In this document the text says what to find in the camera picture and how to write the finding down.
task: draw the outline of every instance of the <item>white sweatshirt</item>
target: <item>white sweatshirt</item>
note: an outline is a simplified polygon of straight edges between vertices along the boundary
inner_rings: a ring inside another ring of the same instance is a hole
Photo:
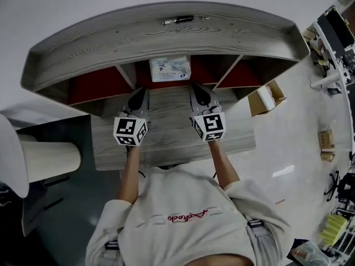
[[[253,181],[223,190],[213,179],[191,174],[189,166],[150,169],[133,205],[109,201],[88,244],[86,265],[104,265],[103,256],[107,261],[112,255],[105,244],[117,237],[119,251],[110,265],[182,266],[213,254],[238,254],[256,265],[242,214],[264,222],[280,261],[289,253],[290,227]]]

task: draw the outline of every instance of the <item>black and white qr marker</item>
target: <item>black and white qr marker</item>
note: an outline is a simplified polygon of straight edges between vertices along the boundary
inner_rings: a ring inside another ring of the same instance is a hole
[[[139,146],[147,131],[144,118],[115,117],[113,135],[120,145]]]
[[[203,142],[222,139],[226,132],[224,112],[194,116],[194,128]]]

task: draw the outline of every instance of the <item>white floor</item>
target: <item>white floor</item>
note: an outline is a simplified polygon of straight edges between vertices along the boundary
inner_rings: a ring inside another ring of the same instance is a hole
[[[317,239],[319,224],[334,207],[335,201],[326,202],[323,196],[331,182],[329,173],[339,170],[344,175],[348,166],[348,150],[341,149],[347,136],[344,131],[349,129],[342,110],[342,96],[331,98],[324,91],[311,89],[310,83],[319,78],[310,58],[277,78],[287,100],[269,114],[253,118],[254,150],[230,156],[242,179],[256,180],[275,203],[284,200],[276,208],[292,225],[294,236],[306,239]],[[329,125],[334,130],[337,147],[331,163],[321,161],[317,138],[317,133]],[[211,160],[194,165],[214,174]],[[284,169],[291,172],[273,177],[275,172]],[[46,211],[39,227],[59,265],[84,265],[85,241],[104,201],[115,193],[116,174],[92,173],[93,177],[86,174],[86,183],[77,180],[65,188],[70,196],[65,195],[63,203]],[[65,219],[59,226],[60,220],[55,218],[63,214]]]

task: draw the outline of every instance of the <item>red panel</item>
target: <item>red panel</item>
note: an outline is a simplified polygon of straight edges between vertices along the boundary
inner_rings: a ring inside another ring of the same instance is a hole
[[[149,61],[140,61],[135,64],[137,84],[136,87],[147,87],[148,89],[170,88],[175,86],[188,86],[191,82],[198,84],[216,84],[212,72],[208,70],[208,64],[205,63],[203,56],[191,57],[191,77],[185,81],[153,82],[150,75]]]
[[[218,88],[240,88],[244,86],[261,86],[248,61],[239,61],[229,72]]]
[[[132,89],[116,67],[110,67],[71,78],[68,104],[109,98],[131,91]]]

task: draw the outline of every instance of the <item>white wall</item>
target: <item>white wall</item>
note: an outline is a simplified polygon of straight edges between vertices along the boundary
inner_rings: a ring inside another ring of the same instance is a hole
[[[336,0],[0,0],[0,113],[40,124],[79,112],[23,90],[27,53],[46,37],[84,19],[119,8],[164,1],[211,1],[257,8],[306,29]]]

